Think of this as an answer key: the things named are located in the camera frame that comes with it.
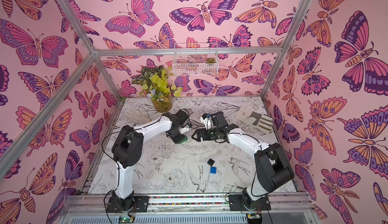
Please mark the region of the black lego brick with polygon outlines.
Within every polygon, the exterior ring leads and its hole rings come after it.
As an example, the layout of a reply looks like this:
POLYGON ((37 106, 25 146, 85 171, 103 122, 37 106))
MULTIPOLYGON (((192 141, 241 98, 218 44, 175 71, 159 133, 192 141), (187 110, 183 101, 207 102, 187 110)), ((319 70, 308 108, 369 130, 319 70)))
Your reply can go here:
POLYGON ((210 159, 208 160, 207 164, 210 165, 210 166, 212 166, 212 165, 214 164, 214 162, 215 162, 215 161, 214 161, 213 159, 210 158, 210 159))

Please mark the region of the blue lego brick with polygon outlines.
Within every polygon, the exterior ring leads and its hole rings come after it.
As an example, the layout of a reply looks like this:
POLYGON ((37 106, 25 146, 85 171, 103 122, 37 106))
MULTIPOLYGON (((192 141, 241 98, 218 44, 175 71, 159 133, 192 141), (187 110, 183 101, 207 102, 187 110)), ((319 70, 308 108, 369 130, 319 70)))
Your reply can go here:
POLYGON ((213 167, 213 166, 212 166, 212 167, 210 168, 210 174, 214 174, 214 175, 215 175, 216 173, 217 173, 216 167, 213 167))

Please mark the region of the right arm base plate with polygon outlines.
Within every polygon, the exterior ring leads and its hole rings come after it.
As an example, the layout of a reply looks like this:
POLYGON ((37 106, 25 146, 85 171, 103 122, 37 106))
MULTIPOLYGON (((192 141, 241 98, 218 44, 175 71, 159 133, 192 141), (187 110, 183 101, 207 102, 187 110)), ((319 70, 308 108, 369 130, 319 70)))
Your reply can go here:
POLYGON ((231 194, 227 196, 227 202, 231 211, 254 211, 271 210, 268 196, 263 196, 252 201, 248 196, 242 194, 231 194))

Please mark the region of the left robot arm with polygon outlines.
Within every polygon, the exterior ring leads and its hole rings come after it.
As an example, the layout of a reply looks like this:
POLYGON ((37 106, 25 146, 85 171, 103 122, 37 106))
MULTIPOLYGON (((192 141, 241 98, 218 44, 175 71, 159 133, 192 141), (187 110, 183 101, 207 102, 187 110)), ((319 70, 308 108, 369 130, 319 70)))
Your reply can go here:
POLYGON ((143 144, 165 133, 175 144, 181 144, 188 138, 185 135, 190 128, 185 128, 189 114, 180 109, 177 113, 164 113, 157 120, 147 124, 122 127, 112 147, 113 159, 118 165, 117 188, 114 196, 121 200, 128 200, 133 196, 134 166, 142 155, 143 144))

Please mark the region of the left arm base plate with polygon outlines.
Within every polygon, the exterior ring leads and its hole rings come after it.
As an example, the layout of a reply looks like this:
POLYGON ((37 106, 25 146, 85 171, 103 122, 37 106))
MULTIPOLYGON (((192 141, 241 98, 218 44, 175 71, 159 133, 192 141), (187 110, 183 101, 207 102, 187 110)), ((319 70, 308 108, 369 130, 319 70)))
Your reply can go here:
POLYGON ((128 196, 126 199, 110 197, 107 213, 147 212, 149 199, 149 196, 128 196))

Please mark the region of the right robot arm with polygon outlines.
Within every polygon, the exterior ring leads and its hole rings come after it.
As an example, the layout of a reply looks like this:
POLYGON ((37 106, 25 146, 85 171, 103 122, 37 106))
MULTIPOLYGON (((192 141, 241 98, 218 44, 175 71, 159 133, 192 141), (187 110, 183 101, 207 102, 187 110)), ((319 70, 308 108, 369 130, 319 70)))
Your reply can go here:
POLYGON ((203 114, 200 117, 204 128, 197 129, 192 139, 229 143, 248 154, 255 160, 256 173, 250 186, 244 191, 246 200, 258 201, 274 192, 295 177, 293 168, 284 148, 278 144, 259 141, 235 124, 229 124, 223 112, 203 114))

